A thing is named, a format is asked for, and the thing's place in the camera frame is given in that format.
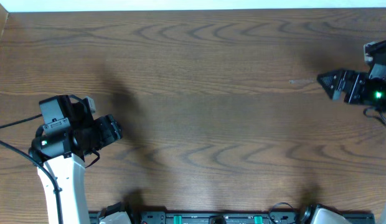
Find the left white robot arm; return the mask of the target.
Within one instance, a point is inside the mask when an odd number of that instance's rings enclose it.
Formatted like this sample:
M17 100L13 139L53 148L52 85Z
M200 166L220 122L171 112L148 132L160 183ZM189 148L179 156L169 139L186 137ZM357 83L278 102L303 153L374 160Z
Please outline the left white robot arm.
M44 124L29 155L40 165L50 223L89 223L85 196L85 156L120 140L122 128L110 114L94 118L95 102L86 96L57 95L39 103Z

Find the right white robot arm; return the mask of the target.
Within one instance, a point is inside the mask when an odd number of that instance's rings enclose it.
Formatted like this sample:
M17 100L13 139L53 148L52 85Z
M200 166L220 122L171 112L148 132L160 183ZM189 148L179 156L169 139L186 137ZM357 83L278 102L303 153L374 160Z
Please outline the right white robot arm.
M338 69L321 73L316 80L331 100L338 100L344 93L345 104L365 106L363 114L368 118L368 111L377 112L373 118L386 126L386 69L371 72Z

